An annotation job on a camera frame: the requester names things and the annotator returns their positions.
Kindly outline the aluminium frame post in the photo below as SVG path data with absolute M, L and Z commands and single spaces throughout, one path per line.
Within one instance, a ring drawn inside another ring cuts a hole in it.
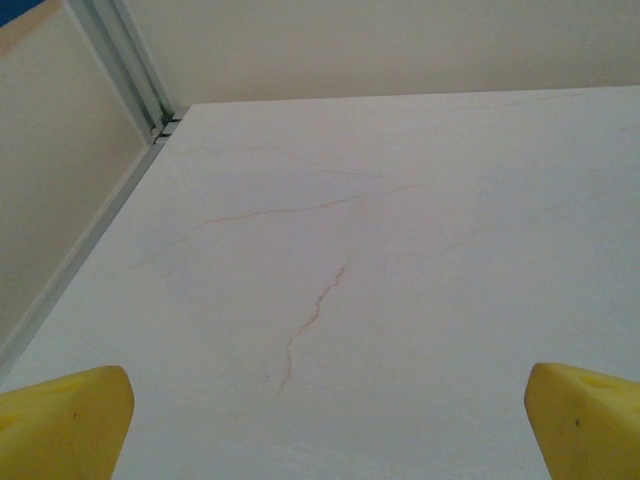
M 66 0 L 143 139 L 164 144 L 181 118 L 126 0 Z

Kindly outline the aluminium table side rail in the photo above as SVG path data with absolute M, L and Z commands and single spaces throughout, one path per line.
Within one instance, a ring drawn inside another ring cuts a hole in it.
M 0 385 L 16 361 L 27 348 L 34 335 L 56 305 L 61 295 L 91 254 L 104 232 L 126 204 L 147 170 L 163 149 L 163 143 L 154 143 L 136 159 L 116 184 L 105 202 L 99 207 L 80 238 L 54 271 L 36 299 L 12 330 L 8 339 L 0 344 Z

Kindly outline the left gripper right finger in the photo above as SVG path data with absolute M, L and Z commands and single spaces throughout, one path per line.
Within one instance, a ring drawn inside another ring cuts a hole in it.
M 537 363 L 524 405 L 552 480 L 640 480 L 640 383 Z

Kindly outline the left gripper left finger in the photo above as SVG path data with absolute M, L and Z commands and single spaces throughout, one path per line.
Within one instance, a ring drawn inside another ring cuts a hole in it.
M 111 480 L 134 412 L 120 366 L 0 394 L 0 480 Z

